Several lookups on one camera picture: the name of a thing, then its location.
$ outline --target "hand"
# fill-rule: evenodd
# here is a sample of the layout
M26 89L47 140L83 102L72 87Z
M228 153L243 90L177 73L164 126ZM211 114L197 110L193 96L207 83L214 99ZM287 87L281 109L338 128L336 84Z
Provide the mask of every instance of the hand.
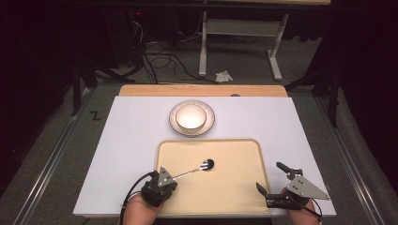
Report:
M309 200L305 206L315 211L312 200ZM287 210L287 214L294 225L319 225L318 218L304 209Z
M159 207L164 201L168 200L173 191L176 189L177 183L166 185L164 187L158 186L159 173L154 171L152 179L145 182L141 189L143 199L152 206Z
M152 225L162 208L163 203L159 207L154 207L144 201L141 194L137 194L129 200L123 225Z

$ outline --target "crumpled paper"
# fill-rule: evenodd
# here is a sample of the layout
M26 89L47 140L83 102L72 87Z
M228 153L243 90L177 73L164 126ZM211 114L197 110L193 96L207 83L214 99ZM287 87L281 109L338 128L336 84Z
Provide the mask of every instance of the crumpled paper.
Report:
M232 81L232 77L229 75L228 71L216 73L217 79L216 82L229 82Z

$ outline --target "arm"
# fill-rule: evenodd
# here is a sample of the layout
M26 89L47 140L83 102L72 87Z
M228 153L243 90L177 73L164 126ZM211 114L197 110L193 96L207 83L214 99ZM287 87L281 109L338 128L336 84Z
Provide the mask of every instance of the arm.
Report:
M307 208L315 211L314 203L312 200L309 200L305 205ZM307 212L304 209L301 210L287 210L287 214L290 218L290 221L294 225L319 225L318 219L313 214Z
M163 203L159 207L151 206L144 201L141 194L137 194L129 200L123 225L152 225L162 207Z

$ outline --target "beige tray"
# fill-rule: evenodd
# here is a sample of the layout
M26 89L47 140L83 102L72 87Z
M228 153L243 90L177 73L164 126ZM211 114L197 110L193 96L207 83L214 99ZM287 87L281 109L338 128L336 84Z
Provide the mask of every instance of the beige tray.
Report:
M157 170L172 176L191 171L211 158L211 171L177 180L161 216L269 213L258 182L269 191L260 145L253 139L165 141L159 146Z

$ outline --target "white tabletop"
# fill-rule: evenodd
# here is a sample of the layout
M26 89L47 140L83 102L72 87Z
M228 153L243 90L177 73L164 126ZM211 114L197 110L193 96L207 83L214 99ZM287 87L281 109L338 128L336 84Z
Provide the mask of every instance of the white tabletop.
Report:
M327 192L290 97L116 97L73 214L118 217L131 186L155 169L159 144L191 139L169 124L170 111L189 99L205 102L216 116L212 129L198 139L249 138L259 142L272 193L279 193L290 182L276 167L278 161L302 169L308 180ZM324 216L336 215L331 201L318 203ZM273 209L262 216L285 213Z

